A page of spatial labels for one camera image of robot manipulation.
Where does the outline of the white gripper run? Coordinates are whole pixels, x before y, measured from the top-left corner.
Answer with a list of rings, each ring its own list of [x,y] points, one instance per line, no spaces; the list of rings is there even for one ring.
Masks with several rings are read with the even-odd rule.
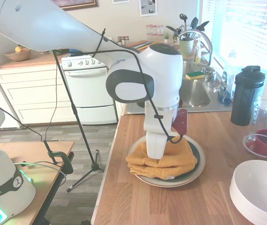
[[[162,111],[157,110],[162,124],[169,134],[173,121],[177,116],[177,107],[163,108]],[[164,155],[165,146],[167,143],[167,135],[165,134],[158,118],[155,118],[156,114],[152,107],[145,108],[145,120],[144,130],[146,131],[146,145],[147,155],[152,159],[161,159]]]

